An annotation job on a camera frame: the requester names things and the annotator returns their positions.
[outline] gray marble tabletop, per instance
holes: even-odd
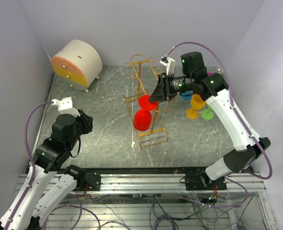
[[[156,79],[149,67],[142,67],[142,81],[149,93],[156,86]],[[186,117],[190,103],[180,96],[172,102],[168,112],[160,114],[166,128],[168,142],[140,148],[132,120],[123,94],[136,94],[136,80],[130,78],[131,68],[124,66],[103,66],[99,80],[89,87],[89,93],[77,91],[56,78],[51,99],[61,100],[71,96],[75,107],[81,108],[94,118],[94,130],[82,135],[82,146],[77,158],[68,159],[63,168],[75,164],[82,168],[139,168],[139,167],[189,167],[207,166],[233,149],[232,141],[216,115],[212,120],[199,116],[195,120]],[[176,75],[181,74],[176,68]],[[161,103],[165,110],[168,103]],[[133,104],[133,112],[139,109]],[[51,125],[59,115],[57,108],[49,106],[38,144],[50,136]],[[151,135],[149,143],[163,138]],[[75,155],[77,146],[72,151]]]

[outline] white container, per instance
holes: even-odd
[[[86,42],[70,41],[52,58],[55,73],[77,90],[85,90],[98,79],[102,70],[102,61],[98,52]]]

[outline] gold metal rack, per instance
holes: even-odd
[[[143,57],[145,58],[145,60],[142,60],[142,61],[136,61],[136,62],[133,62],[133,58],[134,57]],[[133,68],[133,72],[130,74],[130,77],[132,79],[137,79],[137,87],[136,87],[136,91],[137,91],[137,94],[134,95],[134,96],[127,96],[127,95],[123,95],[123,98],[125,99],[126,101],[126,104],[127,104],[127,108],[128,108],[128,111],[129,111],[129,114],[131,116],[131,119],[132,119],[132,122],[133,122],[133,115],[132,115],[132,112],[130,110],[130,106],[129,106],[129,103],[134,103],[134,101],[137,101],[139,100],[139,98],[145,94],[147,94],[148,90],[145,90],[143,84],[142,84],[142,81],[141,81],[141,76],[142,76],[142,64],[144,63],[148,63],[155,78],[156,78],[156,81],[158,80],[158,74],[160,74],[160,72],[157,72],[158,70],[161,70],[161,68],[155,68],[153,69],[151,63],[155,62],[155,59],[154,57],[150,57],[150,58],[147,58],[145,55],[142,55],[142,54],[136,54],[136,55],[133,55],[130,59],[130,62],[126,62],[125,63],[125,67],[127,68]],[[161,124],[161,121],[159,119],[159,113],[165,113],[167,112],[169,109],[170,109],[170,102],[168,101],[169,103],[169,106],[168,108],[165,110],[165,111],[159,111],[159,106],[160,106],[160,103],[157,104],[157,107],[156,109],[154,110],[154,117],[153,117],[153,121],[152,121],[152,124],[151,124],[151,130],[148,131],[148,132],[142,132],[140,133],[140,131],[138,131],[137,129],[135,129],[135,132],[137,134],[137,137],[138,137],[138,140],[140,142],[140,147],[141,148],[145,148],[145,147],[148,147],[148,146],[151,146],[151,145],[156,145],[156,144],[160,144],[160,143],[163,143],[163,142],[167,142],[168,141],[168,134],[167,134],[167,131],[165,129],[165,127]],[[155,126],[155,123],[156,123],[156,120],[158,121],[159,123],[159,126],[160,128],[159,129],[155,129],[154,126]],[[152,144],[145,144],[143,145],[143,142],[141,140],[141,137],[144,137],[144,136],[147,136],[147,135],[151,135],[151,134],[154,134],[154,133],[165,133],[165,136],[166,136],[166,139],[164,139],[163,141],[158,141],[158,142],[155,142],[153,141]]]

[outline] wall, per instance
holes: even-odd
[[[283,0],[264,2],[228,70],[235,101],[255,130],[271,140],[273,177],[265,184],[283,230]],[[255,168],[267,175],[264,157]]]
[[[21,0],[51,56],[75,38],[91,44],[108,65],[123,65],[136,53],[159,59],[187,40],[203,42],[227,64],[263,2]],[[187,45],[173,58],[193,50],[200,49]],[[204,57],[208,66],[216,65],[210,54]]]
[[[20,2],[0,0],[0,217],[27,164],[26,117],[47,99],[51,73],[47,54]],[[29,143],[34,143],[40,118],[38,112],[31,121]]]

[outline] white wall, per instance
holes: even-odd
[[[20,0],[51,56],[72,39],[91,44],[104,64],[123,65],[136,53],[157,59],[193,40],[227,64],[264,0]],[[177,49],[173,58],[198,50]],[[208,66],[214,58],[204,54]]]
[[[52,68],[18,0],[0,0],[0,217],[17,176],[27,165],[23,128],[28,113],[47,99]],[[34,143],[41,113],[29,126]]]
[[[273,177],[266,188],[283,230],[283,0],[266,0],[228,65],[234,98],[261,136],[268,136],[267,153]],[[256,169],[267,175],[261,157]]]

